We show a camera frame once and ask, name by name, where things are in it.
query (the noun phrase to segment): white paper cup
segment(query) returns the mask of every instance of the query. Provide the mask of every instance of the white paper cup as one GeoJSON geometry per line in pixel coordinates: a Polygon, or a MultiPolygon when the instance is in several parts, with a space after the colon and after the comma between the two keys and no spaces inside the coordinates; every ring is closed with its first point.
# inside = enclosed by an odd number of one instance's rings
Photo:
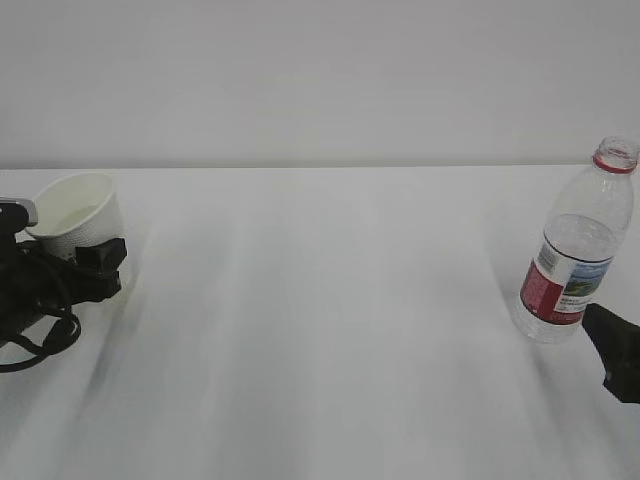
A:
{"type": "Polygon", "coordinates": [[[122,237],[122,218],[113,179],[102,173],[61,178],[34,199],[38,224],[27,233],[56,257],[70,259],[76,247],[122,237]]]}

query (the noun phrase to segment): white table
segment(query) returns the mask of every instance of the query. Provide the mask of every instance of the white table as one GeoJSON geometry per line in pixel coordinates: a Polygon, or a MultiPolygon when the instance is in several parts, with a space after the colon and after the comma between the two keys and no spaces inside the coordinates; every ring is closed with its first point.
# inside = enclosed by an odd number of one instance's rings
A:
{"type": "MultiPolygon", "coordinates": [[[[129,296],[0,377],[0,478],[637,480],[584,331],[538,346],[506,306],[579,168],[111,171],[129,296]]],[[[639,218],[598,299],[635,322],[639,218]]]]}

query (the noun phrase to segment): plastic water bottle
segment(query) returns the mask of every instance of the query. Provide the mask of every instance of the plastic water bottle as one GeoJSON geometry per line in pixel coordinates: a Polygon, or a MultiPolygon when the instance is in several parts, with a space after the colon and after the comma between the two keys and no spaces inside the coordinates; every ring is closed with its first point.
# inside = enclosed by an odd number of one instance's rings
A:
{"type": "Polygon", "coordinates": [[[528,337],[560,343],[578,329],[631,221],[639,154],[638,145],[607,137],[562,190],[516,302],[514,323],[528,337]]]}

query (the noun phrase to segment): red bottle cap ring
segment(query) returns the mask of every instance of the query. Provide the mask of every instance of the red bottle cap ring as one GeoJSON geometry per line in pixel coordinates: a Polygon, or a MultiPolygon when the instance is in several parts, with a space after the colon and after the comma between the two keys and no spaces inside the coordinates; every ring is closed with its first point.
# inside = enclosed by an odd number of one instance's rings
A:
{"type": "Polygon", "coordinates": [[[603,162],[598,155],[593,156],[593,163],[595,163],[598,167],[600,167],[601,169],[609,173],[631,173],[636,169],[636,166],[637,166],[637,165],[633,165],[629,168],[612,167],[611,165],[607,165],[605,162],[603,162]]]}

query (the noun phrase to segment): black cable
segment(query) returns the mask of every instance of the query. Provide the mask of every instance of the black cable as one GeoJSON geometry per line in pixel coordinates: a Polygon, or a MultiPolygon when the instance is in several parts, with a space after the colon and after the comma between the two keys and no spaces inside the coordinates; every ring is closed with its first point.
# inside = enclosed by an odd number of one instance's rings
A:
{"type": "Polygon", "coordinates": [[[21,362],[0,364],[0,373],[17,372],[37,365],[47,357],[56,355],[73,345],[78,338],[80,338],[82,331],[80,320],[73,313],[69,291],[55,269],[45,260],[38,258],[36,252],[33,250],[25,253],[24,258],[47,272],[58,290],[62,307],[36,306],[36,313],[58,318],[56,323],[51,327],[51,330],[49,330],[42,345],[36,345],[22,334],[0,330],[0,338],[2,338],[2,340],[15,343],[34,355],[33,358],[21,362]]]}

